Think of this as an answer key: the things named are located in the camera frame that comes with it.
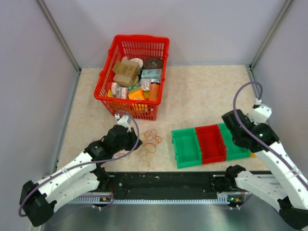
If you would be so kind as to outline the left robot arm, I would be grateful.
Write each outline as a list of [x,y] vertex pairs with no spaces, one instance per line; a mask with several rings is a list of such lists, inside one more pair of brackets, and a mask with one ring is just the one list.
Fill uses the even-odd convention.
[[122,150],[131,154],[142,145],[140,129],[117,124],[100,140],[90,143],[69,164],[37,182],[26,182],[21,191],[18,215],[34,227],[51,219],[65,204],[90,191],[109,186],[102,164],[116,161]]

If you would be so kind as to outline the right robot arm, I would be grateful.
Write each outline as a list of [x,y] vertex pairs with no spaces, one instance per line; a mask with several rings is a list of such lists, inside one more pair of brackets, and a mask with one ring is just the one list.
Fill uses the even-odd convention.
[[214,188],[220,191],[246,190],[271,205],[285,223],[296,230],[308,226],[308,180],[284,150],[279,137],[266,124],[271,109],[265,105],[244,115],[239,109],[222,116],[232,141],[261,159],[279,182],[274,186],[240,165],[230,166]]

